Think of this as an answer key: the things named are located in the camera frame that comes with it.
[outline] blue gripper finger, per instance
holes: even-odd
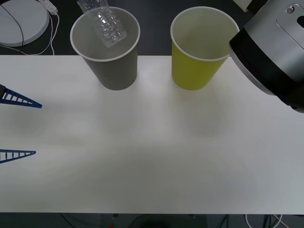
[[[42,108],[42,105],[21,95],[5,86],[0,85],[0,103],[8,105],[21,105],[34,108]]]
[[[14,151],[0,149],[0,164],[34,155],[36,151]]]

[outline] white round device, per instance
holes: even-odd
[[[35,0],[10,0],[2,6],[20,24],[24,37],[23,45],[38,39],[48,27],[48,12]],[[4,8],[0,7],[0,44],[8,47],[21,46],[20,28]]]

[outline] plastic bottle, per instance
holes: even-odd
[[[77,0],[77,3],[91,19],[98,37],[107,47],[127,36],[123,24],[110,10],[107,0]]]

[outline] white cable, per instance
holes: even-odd
[[[0,45],[0,47],[4,47],[4,48],[8,48],[8,49],[15,50],[15,51],[17,51],[17,52],[21,52],[22,54],[24,54],[24,55],[26,55],[26,56],[38,56],[38,55],[41,55],[42,53],[44,53],[44,52],[48,49],[48,47],[50,46],[50,44],[51,44],[51,42],[52,42],[52,35],[53,35],[53,20],[52,20],[52,17],[51,17],[51,15],[50,15],[50,13],[48,13],[48,15],[49,15],[49,18],[50,18],[50,20],[51,20],[51,27],[52,27],[52,30],[51,30],[51,38],[49,39],[48,46],[47,46],[46,49],[44,49],[42,52],[40,52],[40,53],[38,53],[38,54],[27,54],[27,53],[24,53],[23,51],[19,51],[19,50],[17,50],[17,49],[12,48],[12,47],[7,47],[7,46],[3,46],[3,45]]]
[[[54,49],[53,49],[53,40],[54,40],[54,38],[55,38],[55,36],[56,36],[57,29],[58,29],[59,22],[60,22],[59,15],[58,15],[57,13],[55,13],[55,15],[58,17],[58,23],[57,23],[57,25],[56,25],[56,29],[55,29],[55,33],[54,33],[54,35],[53,35],[53,38],[52,38],[52,40],[51,40],[51,48],[52,48],[52,51],[53,51],[53,55],[55,55],[55,52],[54,52]]]
[[[276,215],[274,215],[274,216],[278,219],[278,222],[272,228],[276,228],[282,222],[282,217],[283,217],[283,215],[280,215],[280,217],[277,217]],[[248,222],[247,214],[245,215],[245,220],[246,220],[246,223],[249,226],[249,228],[253,228]]]
[[[289,228],[289,226],[287,226],[282,220],[281,220],[281,223],[282,223],[282,225],[285,226],[286,228]]]

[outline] white table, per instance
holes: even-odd
[[[0,212],[304,214],[304,114],[228,59],[199,91],[171,57],[139,57],[110,91],[78,56],[0,56],[0,83],[43,104],[0,104]]]

